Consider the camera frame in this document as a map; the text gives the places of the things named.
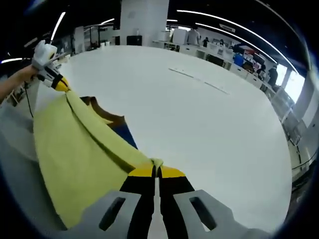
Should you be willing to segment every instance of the ceiling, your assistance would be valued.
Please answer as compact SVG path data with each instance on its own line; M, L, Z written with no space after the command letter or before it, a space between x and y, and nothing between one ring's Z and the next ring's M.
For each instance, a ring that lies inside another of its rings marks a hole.
M255 44L280 63L286 64L272 47L239 27L208 16L181 13L176 10L203 12L228 19L271 42L285 56L296 62L296 68L299 71L305 72L307 61L300 39L262 3L268 4L294 27L298 26L308 37L308 42L314 45L313 38L311 38L312 31L308 29L309 23L304 16L300 17L301 13L305 11L310 15L310 10L305 8L305 4L302 7L301 4L294 5L287 1L274 0L262 0L262 2L260 0L197 0L193 3L170 0L168 18L177 19L178 23L182 25L192 25L195 22L218 28L220 28L220 23L228 25L236 29L235 35ZM9 6L8 12L13 12L11 20L2 21L2 32L6 33L1 39L3 43L0 57L2 59L7 52L10 52L12 57L30 56L32 51L28 51L23 46L33 38L41 39L43 34L51 32L63 11L66 11L66 15L59 26L56 37L71 33L77 26L97 24L110 18L115 18L115 25L120 26L120 0L33 0L28 4L17 6L18 4L12 2L12 6Z

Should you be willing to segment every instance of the yellow cloth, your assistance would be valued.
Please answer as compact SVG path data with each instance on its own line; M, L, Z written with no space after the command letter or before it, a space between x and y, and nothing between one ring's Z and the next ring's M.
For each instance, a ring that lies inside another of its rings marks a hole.
M108 191L119 190L136 167L162 164L130 146L73 91L35 115L34 137L46 188L67 228Z

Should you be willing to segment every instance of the cable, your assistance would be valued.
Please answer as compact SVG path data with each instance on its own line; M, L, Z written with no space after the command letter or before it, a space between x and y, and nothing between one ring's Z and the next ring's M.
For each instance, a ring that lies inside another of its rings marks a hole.
M27 86L27 82L24 83L24 89L25 89L25 94L26 94L26 99L28 100L28 105L29 105L29 110L30 110L30 114L33 118L33 114L32 114L32 110L31 110L31 106L30 106L30 101L29 101L29 96L28 96L28 91L26 89L26 86Z
M312 160L312 158L316 155L317 151L318 151L318 149L315 151L315 153L313 154L313 156L311 156L311 158L310 158L309 160L307 160L306 162L304 162L304 163L298 165L297 167L292 168L292 170L294 170L294 169L296 169L296 168L299 168L299 167L305 165L306 163L308 163L310 160Z

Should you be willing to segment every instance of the desk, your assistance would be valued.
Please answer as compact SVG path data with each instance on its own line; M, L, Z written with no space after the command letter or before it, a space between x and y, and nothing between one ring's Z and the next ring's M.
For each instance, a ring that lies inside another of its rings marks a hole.
M263 92L207 61L152 47L84 52L60 70L80 96L96 96L102 108L125 115L140 151L183 171L195 189L230 207L235 220L268 232L282 224L291 161ZM58 94L41 84L37 109Z

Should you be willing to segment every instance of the gray gripper base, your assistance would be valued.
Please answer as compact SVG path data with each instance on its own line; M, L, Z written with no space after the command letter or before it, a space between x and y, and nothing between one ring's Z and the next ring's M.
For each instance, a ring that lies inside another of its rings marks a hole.
M270 235L248 229L234 220L230 208L203 190L175 194L189 239L265 239ZM210 225L206 232L202 222Z
M133 212L140 199L140 194L111 191L96 203L88 207L83 215L81 222L67 231L55 234L55 239L105 239L117 238L126 239ZM105 213L112 209L118 200L124 201L114 222L104 231L100 229Z

